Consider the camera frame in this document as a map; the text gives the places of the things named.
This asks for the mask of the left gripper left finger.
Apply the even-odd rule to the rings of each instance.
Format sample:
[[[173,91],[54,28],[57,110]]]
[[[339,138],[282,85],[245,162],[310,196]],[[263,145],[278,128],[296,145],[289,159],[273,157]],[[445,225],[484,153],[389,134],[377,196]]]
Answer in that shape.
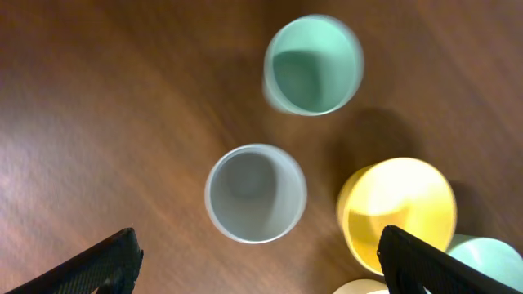
[[[122,229],[8,294],[131,293],[143,257],[135,230]]]

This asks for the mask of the yellow bowl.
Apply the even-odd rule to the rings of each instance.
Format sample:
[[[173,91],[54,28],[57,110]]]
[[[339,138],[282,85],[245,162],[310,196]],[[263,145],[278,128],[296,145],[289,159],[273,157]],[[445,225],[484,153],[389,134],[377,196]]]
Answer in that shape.
[[[336,216],[353,257],[381,276],[378,244],[386,226],[395,225],[444,252],[454,237],[457,204],[450,183],[431,164],[391,158],[346,181]]]

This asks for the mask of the green cup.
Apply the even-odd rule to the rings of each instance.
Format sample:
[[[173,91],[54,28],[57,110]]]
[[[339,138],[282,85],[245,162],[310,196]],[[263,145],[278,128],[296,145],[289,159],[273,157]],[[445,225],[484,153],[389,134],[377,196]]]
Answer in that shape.
[[[355,33],[332,16],[299,17],[270,40],[262,90],[278,111],[330,114],[347,104],[364,76],[364,53]]]

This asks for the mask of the grey cup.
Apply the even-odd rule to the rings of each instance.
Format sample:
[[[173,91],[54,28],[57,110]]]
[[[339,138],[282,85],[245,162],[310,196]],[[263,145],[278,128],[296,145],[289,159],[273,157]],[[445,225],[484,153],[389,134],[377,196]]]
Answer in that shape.
[[[298,162],[273,145],[249,144],[224,154],[208,174],[208,216],[227,238],[261,244],[290,232],[306,210],[306,178]]]

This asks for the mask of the white bowl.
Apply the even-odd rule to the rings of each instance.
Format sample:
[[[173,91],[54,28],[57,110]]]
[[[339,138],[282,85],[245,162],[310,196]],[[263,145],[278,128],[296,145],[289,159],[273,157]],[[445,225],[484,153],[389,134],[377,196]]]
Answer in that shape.
[[[387,285],[372,279],[357,279],[340,286],[333,294],[389,294]]]

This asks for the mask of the green bowl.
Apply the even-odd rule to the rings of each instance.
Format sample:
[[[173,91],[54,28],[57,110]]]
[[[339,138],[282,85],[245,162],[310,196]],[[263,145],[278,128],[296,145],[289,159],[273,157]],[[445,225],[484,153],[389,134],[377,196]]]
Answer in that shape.
[[[519,292],[522,292],[522,256],[494,238],[455,234],[446,253]]]

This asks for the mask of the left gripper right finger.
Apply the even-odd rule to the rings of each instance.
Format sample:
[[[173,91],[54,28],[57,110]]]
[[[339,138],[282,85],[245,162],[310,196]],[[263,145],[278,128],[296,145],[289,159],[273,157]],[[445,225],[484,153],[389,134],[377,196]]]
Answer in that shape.
[[[394,225],[383,229],[377,255],[391,294],[518,293]]]

